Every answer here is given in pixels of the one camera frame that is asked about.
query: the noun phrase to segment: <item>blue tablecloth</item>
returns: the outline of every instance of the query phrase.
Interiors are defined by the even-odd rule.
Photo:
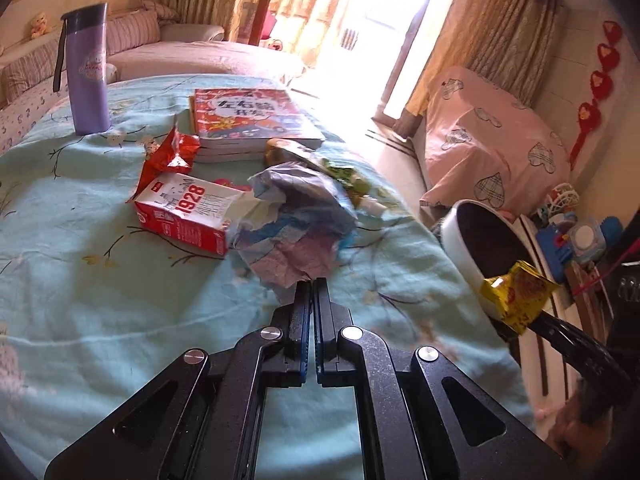
[[[0,431],[40,478],[47,463],[185,349],[231,348],[278,302],[238,256],[223,261],[140,229],[143,143],[195,88],[279,88],[259,78],[159,76],[110,86],[113,127],[76,137],[68,102],[0,156]],[[356,166],[390,205],[361,218],[332,300],[390,346],[434,345],[524,423],[520,370],[435,238],[395,190],[321,124],[324,156]],[[241,184],[260,161],[196,164]],[[269,392],[260,479],[362,478],[353,391]]]

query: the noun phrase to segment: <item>bottle logo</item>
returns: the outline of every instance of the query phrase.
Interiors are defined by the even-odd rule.
[[[106,77],[107,53],[102,48],[92,50],[78,69],[90,81],[103,81]]]

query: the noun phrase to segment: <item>stuffed animal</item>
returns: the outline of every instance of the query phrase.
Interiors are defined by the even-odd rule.
[[[49,34],[52,28],[47,25],[47,15],[44,12],[31,20],[31,39],[35,40],[43,34]]]

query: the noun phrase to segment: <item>red and white carton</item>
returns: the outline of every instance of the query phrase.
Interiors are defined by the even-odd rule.
[[[224,256],[226,213],[243,192],[181,173],[161,173],[135,199],[146,229]]]

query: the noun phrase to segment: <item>yellow wrapper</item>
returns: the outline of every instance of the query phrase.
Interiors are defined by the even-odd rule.
[[[480,294],[498,306],[504,324],[523,334],[558,286],[518,260],[508,274],[485,279]]]

